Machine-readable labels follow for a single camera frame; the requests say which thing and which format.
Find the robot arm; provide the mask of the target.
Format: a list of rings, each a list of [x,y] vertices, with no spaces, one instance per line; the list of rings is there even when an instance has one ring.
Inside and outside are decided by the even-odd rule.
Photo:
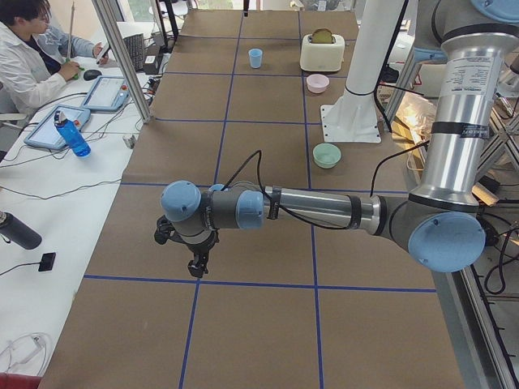
[[[311,193],[229,180],[208,190],[177,181],[161,195],[164,215],[155,240],[173,241],[193,254],[189,272],[208,269],[222,229],[257,229],[287,214],[322,229],[363,229],[385,237],[424,267],[455,272],[474,263],[486,235],[472,194],[500,69],[518,45],[515,1],[422,1],[417,52],[446,58],[421,181],[406,199]]]

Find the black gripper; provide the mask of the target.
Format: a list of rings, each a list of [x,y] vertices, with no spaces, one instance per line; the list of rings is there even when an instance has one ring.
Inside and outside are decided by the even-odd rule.
[[[203,230],[194,236],[180,234],[180,238],[194,255],[193,259],[187,264],[191,276],[200,278],[200,270],[203,274],[208,274],[209,252],[219,242],[218,232],[216,230]]]

